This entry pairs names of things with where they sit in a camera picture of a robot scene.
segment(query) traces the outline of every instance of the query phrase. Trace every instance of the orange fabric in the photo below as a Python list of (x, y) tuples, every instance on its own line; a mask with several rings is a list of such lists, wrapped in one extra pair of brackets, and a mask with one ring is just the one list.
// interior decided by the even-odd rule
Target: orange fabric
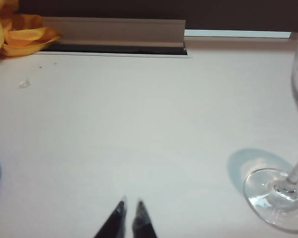
[(39, 15), (14, 14), (18, 0), (0, 0), (0, 54), (25, 56), (40, 51), (60, 35), (42, 26)]

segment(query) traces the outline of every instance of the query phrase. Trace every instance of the yellow cloth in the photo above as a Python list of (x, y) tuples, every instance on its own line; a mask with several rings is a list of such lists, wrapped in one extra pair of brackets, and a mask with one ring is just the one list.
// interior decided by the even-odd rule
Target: yellow cloth
[(41, 16), (14, 14), (18, 7), (18, 0), (0, 0), (0, 55), (30, 55), (60, 37), (52, 28), (42, 27)]

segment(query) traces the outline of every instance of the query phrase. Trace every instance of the wine glass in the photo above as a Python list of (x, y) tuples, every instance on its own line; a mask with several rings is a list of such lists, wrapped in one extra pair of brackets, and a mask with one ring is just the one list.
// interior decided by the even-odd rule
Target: wine glass
[[(298, 108), (298, 48), (292, 91)], [(298, 163), (290, 173), (276, 169), (254, 171), (245, 181), (244, 195), (261, 219), (285, 232), (298, 233)]]

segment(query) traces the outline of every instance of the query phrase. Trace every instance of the dark wall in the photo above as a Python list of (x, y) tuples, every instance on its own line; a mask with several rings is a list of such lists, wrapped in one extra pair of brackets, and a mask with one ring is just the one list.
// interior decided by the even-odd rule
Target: dark wall
[(20, 0), (43, 16), (185, 19), (187, 29), (298, 32), (298, 0)]

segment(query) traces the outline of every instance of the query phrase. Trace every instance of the white tabletop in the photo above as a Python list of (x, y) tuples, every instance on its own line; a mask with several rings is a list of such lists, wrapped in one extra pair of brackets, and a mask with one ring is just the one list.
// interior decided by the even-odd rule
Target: white tabletop
[(297, 161), (296, 42), (186, 46), (0, 60), (0, 238), (92, 238), (124, 195), (127, 238), (139, 197), (159, 238), (295, 236), (260, 220), (242, 183)]

